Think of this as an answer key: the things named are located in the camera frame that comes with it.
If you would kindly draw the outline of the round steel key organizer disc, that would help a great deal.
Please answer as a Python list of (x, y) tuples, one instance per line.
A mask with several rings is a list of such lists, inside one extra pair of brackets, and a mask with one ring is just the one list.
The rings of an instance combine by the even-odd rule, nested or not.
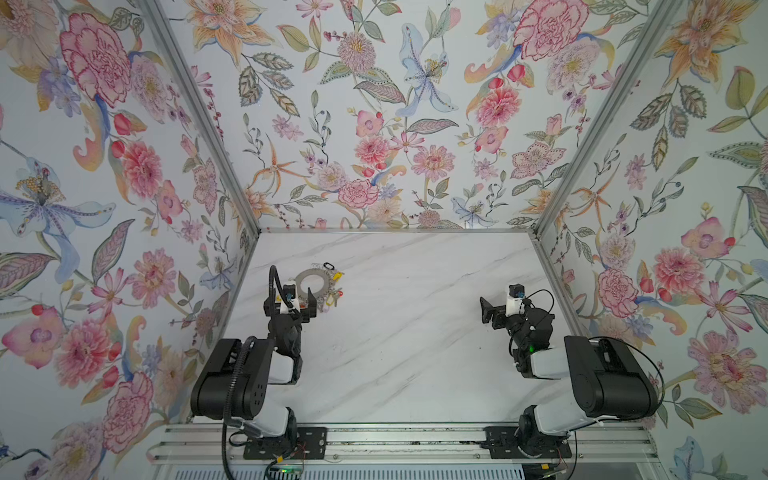
[(337, 298), (336, 292), (343, 291), (339, 286), (339, 282), (343, 277), (338, 281), (334, 281), (334, 274), (342, 271), (337, 268), (336, 271), (328, 271), (323, 267), (323, 263), (314, 263), (310, 268), (303, 270), (295, 277), (294, 282), (304, 292), (311, 289), (317, 299), (317, 309), (320, 312), (327, 312), (332, 308), (336, 308), (339, 300), (342, 298)]

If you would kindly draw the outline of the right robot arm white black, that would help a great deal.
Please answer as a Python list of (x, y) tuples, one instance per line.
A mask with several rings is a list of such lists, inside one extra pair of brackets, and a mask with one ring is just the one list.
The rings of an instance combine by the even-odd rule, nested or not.
[(485, 448), (494, 458), (567, 458), (575, 452), (569, 439), (603, 421), (637, 421), (656, 413), (663, 403), (643, 372), (634, 347), (612, 337), (568, 335), (555, 348), (550, 340), (555, 315), (533, 305), (523, 293), (494, 306), (479, 299), (481, 321), (509, 334), (508, 352), (526, 379), (554, 381), (565, 392), (526, 407), (516, 426), (485, 429)]

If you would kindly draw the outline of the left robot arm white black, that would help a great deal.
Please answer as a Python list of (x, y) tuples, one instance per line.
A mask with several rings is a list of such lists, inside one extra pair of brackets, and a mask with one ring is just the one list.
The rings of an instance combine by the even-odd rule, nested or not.
[(295, 414), (267, 397), (271, 385), (294, 385), (302, 367), (303, 325), (317, 316), (312, 290), (294, 284), (264, 303), (265, 338), (217, 342), (193, 387), (192, 415), (220, 421), (250, 438), (280, 438), (295, 428)]

